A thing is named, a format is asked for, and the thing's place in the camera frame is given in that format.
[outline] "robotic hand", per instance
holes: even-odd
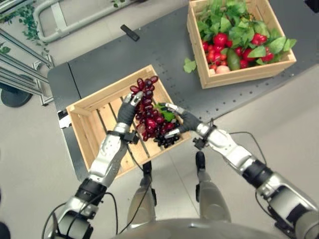
[[[319,238],[318,206],[304,192],[277,172],[273,172],[244,147],[237,145],[226,131],[209,126],[181,107],[165,103],[166,108],[183,119],[183,125],[166,134],[173,137],[189,130],[201,139],[194,139],[195,147],[209,145],[268,203],[268,210],[282,231],[295,232],[297,239]]]
[[[121,167],[121,160],[127,152],[128,143],[137,143],[135,132],[129,133],[136,106],[141,101],[142,92],[133,96],[128,94],[119,109],[117,124],[108,131],[101,143],[99,153],[93,161],[86,178],[76,194],[64,205],[58,217],[54,217],[53,226],[47,238],[89,239],[93,228],[88,222],[98,211],[98,205],[106,194]]]

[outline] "dark gray table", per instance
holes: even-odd
[[[203,90],[197,72],[183,71],[185,57],[194,59],[186,29],[187,7],[180,8],[137,30],[138,42],[126,35],[52,69],[48,78],[57,110],[152,64],[173,102],[203,120],[217,118],[292,79],[317,61],[319,16],[302,0],[270,0],[287,36],[298,40],[297,63],[276,77]],[[63,130],[79,180],[87,170],[73,129]]]

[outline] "black remote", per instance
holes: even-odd
[[[126,25],[122,25],[121,29],[133,40],[133,41],[138,41],[140,36],[138,36],[135,32],[130,30]]]

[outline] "wooden crate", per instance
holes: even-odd
[[[190,1],[187,17],[187,29],[203,89],[272,77],[297,61],[293,51],[290,50],[277,63],[240,69],[225,74],[214,74],[213,70],[208,68],[196,22],[196,16],[207,6],[207,2],[207,0]],[[285,35],[268,0],[246,0],[246,3],[248,11],[258,20],[263,20],[269,29],[276,28],[281,36]]]
[[[66,108],[87,169],[91,167],[97,156],[100,143],[106,136],[106,131],[113,130],[122,99],[130,92],[130,86],[137,85],[137,78],[146,79],[153,75],[156,75],[156,72],[152,65],[148,65]],[[153,103],[172,103],[160,80],[154,86]],[[131,131],[133,129],[136,130],[135,123],[132,124]],[[133,159],[142,165],[189,138],[190,133],[184,133],[175,145],[167,149],[158,147],[152,139],[143,142],[140,138],[138,144],[129,144],[128,152],[122,160],[118,176],[136,167]]]

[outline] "green pepper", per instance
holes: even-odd
[[[231,48],[227,51],[227,65],[232,71],[240,69],[240,58]]]

